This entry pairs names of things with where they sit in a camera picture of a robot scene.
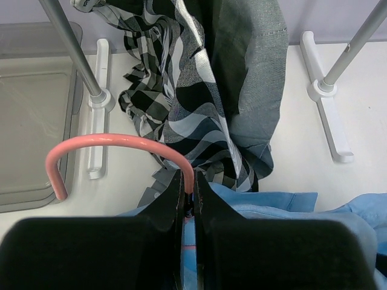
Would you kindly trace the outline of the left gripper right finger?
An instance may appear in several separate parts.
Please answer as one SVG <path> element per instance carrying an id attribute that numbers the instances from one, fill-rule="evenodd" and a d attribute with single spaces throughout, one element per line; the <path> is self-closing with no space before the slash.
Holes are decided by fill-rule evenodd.
<path id="1" fill-rule="evenodd" d="M 201 173 L 193 191 L 199 289 L 375 289 L 377 241 L 352 213 L 244 217 Z"/>

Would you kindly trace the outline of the grey shirt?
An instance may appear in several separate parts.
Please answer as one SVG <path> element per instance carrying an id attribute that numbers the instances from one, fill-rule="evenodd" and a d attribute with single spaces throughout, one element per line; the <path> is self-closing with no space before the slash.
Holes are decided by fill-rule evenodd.
<path id="1" fill-rule="evenodd" d="M 271 174 L 288 48 L 277 1 L 183 1 L 204 31 L 232 141 L 257 174 Z"/>

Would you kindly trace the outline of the light blue shirt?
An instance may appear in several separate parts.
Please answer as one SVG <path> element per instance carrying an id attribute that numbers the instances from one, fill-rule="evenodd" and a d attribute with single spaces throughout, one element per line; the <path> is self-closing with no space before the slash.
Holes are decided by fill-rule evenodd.
<path id="1" fill-rule="evenodd" d="M 146 209 L 171 182 L 158 182 L 148 187 L 135 210 L 122 213 L 121 216 L 135 216 Z M 377 289 L 386 289 L 386 193 L 366 193 L 350 200 L 338 208 L 317 212 L 316 192 L 250 192 L 237 193 L 223 185 L 210 182 L 210 188 L 233 210 L 244 218 L 250 219 L 327 219 L 339 221 L 346 225 L 358 239 L 364 250 L 367 262 L 374 270 Z M 189 219 L 184 229 L 184 275 L 183 289 L 198 289 L 195 225 Z M 134 282 L 135 286 L 126 289 L 171 289 L 169 281 L 166 286 L 154 285 L 157 269 L 146 269 L 145 279 Z"/>

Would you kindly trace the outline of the pink wire hanger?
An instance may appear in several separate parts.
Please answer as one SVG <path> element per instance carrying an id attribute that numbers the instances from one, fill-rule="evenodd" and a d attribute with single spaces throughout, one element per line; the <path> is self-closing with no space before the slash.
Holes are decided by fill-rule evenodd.
<path id="1" fill-rule="evenodd" d="M 118 146 L 139 149 L 155 153 L 167 160 L 173 161 L 183 174 L 184 197 L 191 198 L 193 196 L 194 170 L 188 160 L 175 150 L 158 142 L 131 135 L 92 134 L 66 140 L 57 145 L 47 155 L 45 161 L 46 173 L 57 199 L 64 200 L 68 196 L 57 166 L 59 159 L 70 151 L 94 146 Z M 108 242 L 112 242 L 114 237 L 120 238 L 124 236 L 124 234 L 114 232 L 122 225 L 122 221 L 119 221 L 117 225 L 110 225 L 107 221 L 107 219 L 99 218 L 76 219 L 74 222 L 65 226 L 66 233 L 61 234 L 60 236 L 65 242 L 74 239 L 79 240 L 82 243 L 88 242 L 90 244 L 96 244 L 98 247 Z"/>

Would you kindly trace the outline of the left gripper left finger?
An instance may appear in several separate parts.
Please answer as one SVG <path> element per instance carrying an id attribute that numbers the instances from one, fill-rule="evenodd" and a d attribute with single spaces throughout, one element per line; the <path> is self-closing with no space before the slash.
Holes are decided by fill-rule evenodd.
<path id="1" fill-rule="evenodd" d="M 184 181 L 134 216 L 37 217 L 1 243 L 2 289 L 182 289 Z"/>

